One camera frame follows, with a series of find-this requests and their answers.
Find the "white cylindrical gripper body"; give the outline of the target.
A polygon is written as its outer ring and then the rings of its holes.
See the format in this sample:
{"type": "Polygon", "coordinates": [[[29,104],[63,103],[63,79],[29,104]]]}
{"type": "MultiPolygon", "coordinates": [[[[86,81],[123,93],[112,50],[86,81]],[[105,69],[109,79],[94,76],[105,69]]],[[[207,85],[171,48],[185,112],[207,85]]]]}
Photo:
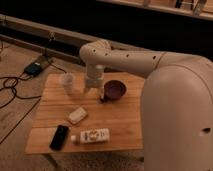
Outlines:
{"type": "Polygon", "coordinates": [[[104,79],[104,67],[102,65],[86,65],[85,87],[101,88],[104,79]]]}

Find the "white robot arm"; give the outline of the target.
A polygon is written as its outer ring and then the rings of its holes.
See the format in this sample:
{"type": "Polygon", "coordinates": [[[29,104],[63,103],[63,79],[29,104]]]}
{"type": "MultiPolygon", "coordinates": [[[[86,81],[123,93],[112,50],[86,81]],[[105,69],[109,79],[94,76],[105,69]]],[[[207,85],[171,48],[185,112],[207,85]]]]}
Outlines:
{"type": "Polygon", "coordinates": [[[106,40],[80,48],[86,80],[100,65],[145,79],[141,127],[145,171],[213,171],[213,61],[168,51],[114,50],[106,40]]]}

